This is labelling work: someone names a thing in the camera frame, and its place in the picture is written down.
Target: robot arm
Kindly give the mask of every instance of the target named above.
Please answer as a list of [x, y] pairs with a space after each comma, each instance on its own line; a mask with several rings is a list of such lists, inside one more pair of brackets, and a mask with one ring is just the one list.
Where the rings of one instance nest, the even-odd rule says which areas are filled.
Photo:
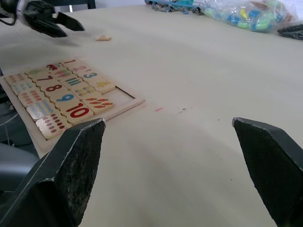
[[84, 31], [82, 24], [61, 12], [53, 17], [54, 7], [41, 0], [0, 0], [1, 17], [12, 18], [8, 23], [2, 19], [0, 22], [12, 26], [19, 19], [23, 24], [40, 33], [51, 37], [66, 37], [67, 34], [57, 24], [64, 25], [73, 31]]

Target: white table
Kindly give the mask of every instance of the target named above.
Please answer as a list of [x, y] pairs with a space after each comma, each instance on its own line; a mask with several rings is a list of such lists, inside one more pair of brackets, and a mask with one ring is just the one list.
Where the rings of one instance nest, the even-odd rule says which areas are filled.
[[147, 100], [107, 123], [81, 227], [274, 227], [231, 123], [303, 146], [303, 43], [148, 6], [72, 16], [87, 31], [62, 39], [1, 25], [0, 66], [83, 57]]

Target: loose wooden tile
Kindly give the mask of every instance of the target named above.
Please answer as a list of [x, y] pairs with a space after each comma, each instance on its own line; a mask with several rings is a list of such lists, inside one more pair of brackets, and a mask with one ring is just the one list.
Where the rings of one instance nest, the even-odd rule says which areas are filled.
[[66, 60], [62, 60], [60, 61], [60, 64], [62, 64], [64, 67], [69, 68], [72, 67], [73, 65], [77, 66], [77, 65], [87, 65], [84, 61], [81, 61], [79, 59], [66, 59]]
[[24, 72], [29, 78], [37, 77], [37, 76], [43, 76], [45, 74], [48, 74], [48, 72], [43, 68], [35, 68], [35, 69], [29, 69]]
[[80, 72], [90, 70], [91, 66], [89, 66], [88, 64], [86, 64], [84, 62], [83, 63], [74, 63], [74, 64], [67, 66], [67, 69], [72, 71], [73, 74], [78, 74]]
[[79, 102], [80, 100], [71, 91], [60, 92], [50, 97], [52, 103], [56, 108], [61, 110], [63, 107], [70, 105], [71, 103]]
[[37, 87], [42, 87], [42, 86], [48, 85], [52, 82], [57, 82], [58, 81], [54, 76], [52, 76], [50, 74], [47, 74], [43, 77], [40, 77], [40, 76], [39, 77], [34, 77], [32, 80], [33, 80], [34, 83], [36, 83]]
[[51, 115], [53, 113], [59, 113], [59, 111], [56, 110], [54, 104], [50, 103], [50, 101], [47, 99], [43, 99], [39, 102], [29, 105], [27, 107], [27, 112], [34, 121], [37, 121], [40, 118]]
[[56, 72], [59, 72], [61, 70], [67, 70], [66, 67], [61, 65], [59, 62], [55, 62], [52, 64], [49, 64], [45, 67], [45, 70], [48, 71], [50, 74], [55, 74]]
[[63, 117], [59, 113], [54, 113], [39, 119], [36, 121], [36, 125], [47, 140], [61, 135], [65, 130], [72, 127], [72, 125], [67, 122], [66, 117]]
[[83, 103], [87, 105], [94, 114], [103, 113], [115, 106], [115, 104], [100, 93], [94, 93], [85, 97], [85, 99], [83, 99]]
[[75, 74], [86, 82], [91, 82], [93, 80], [108, 80], [107, 76], [96, 69], [89, 69]]
[[27, 92], [22, 92], [18, 95], [18, 99], [22, 105], [26, 108], [29, 105], [39, 102], [42, 99], [47, 99], [44, 94], [38, 90], [29, 90]]
[[76, 125], [91, 118], [94, 113], [82, 102], [73, 103], [73, 105], [66, 105], [60, 110], [63, 116], [66, 116], [67, 121], [72, 125]]
[[50, 97], [52, 94], [56, 94], [58, 92], [68, 91], [68, 89], [59, 81], [41, 86], [40, 89], [45, 93], [47, 97]]
[[63, 78], [60, 80], [60, 82], [63, 83], [68, 89], [71, 89], [72, 86], [77, 86], [79, 83], [83, 82], [83, 80], [80, 77], [77, 77], [77, 75], [72, 74]]
[[27, 75], [23, 74], [23, 73], [18, 73], [18, 74], [14, 74], [14, 75], [7, 75], [4, 77], [6, 82], [8, 82], [9, 85], [12, 85], [16, 82], [21, 82], [24, 80], [28, 80]]
[[74, 93], [80, 100], [84, 99], [86, 96], [90, 94], [99, 93], [93, 87], [87, 84], [82, 87], [71, 89], [71, 92]]
[[76, 79], [74, 80], [70, 80], [70, 83], [63, 83], [69, 90], [71, 89], [76, 89], [79, 87], [83, 87], [83, 86], [88, 86], [88, 84], [86, 82], [83, 81], [77, 81]]
[[23, 82], [16, 82], [11, 85], [11, 89], [14, 91], [16, 95], [19, 95], [21, 92], [29, 91], [29, 90], [39, 90], [36, 85], [29, 79]]
[[52, 75], [54, 75], [57, 78], [57, 80], [62, 80], [65, 77], [68, 77], [68, 76], [71, 76], [74, 74], [72, 73], [72, 71], [69, 71], [69, 70], [60, 70], [60, 71], [54, 72]]
[[93, 86], [96, 91], [104, 94], [115, 90], [116, 86], [112, 81], [109, 80], [93, 80], [89, 82], [89, 85]]

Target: blue number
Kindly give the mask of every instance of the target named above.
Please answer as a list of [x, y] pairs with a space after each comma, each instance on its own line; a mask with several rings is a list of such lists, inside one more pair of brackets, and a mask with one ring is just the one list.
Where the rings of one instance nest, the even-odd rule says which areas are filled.
[[74, 98], [74, 95], [68, 94], [68, 95], [62, 96], [62, 99], [56, 99], [56, 101], [57, 102], [69, 101], [69, 100], [72, 100], [73, 98]]
[[87, 74], [85, 74], [83, 77], [84, 78], [91, 78], [91, 77], [95, 77], [95, 76], [97, 76], [98, 74], [96, 74], [95, 72], [93, 72], [92, 74], [90, 74], [90, 75], [87, 75]]

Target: wooden number puzzle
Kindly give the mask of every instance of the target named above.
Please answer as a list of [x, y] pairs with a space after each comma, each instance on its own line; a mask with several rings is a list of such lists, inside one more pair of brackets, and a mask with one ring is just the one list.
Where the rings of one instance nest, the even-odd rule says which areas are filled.
[[[9, 74], [0, 83], [42, 149], [53, 145], [73, 125], [100, 117], [108, 120], [144, 102], [76, 59]], [[117, 95], [130, 101], [117, 106]]]

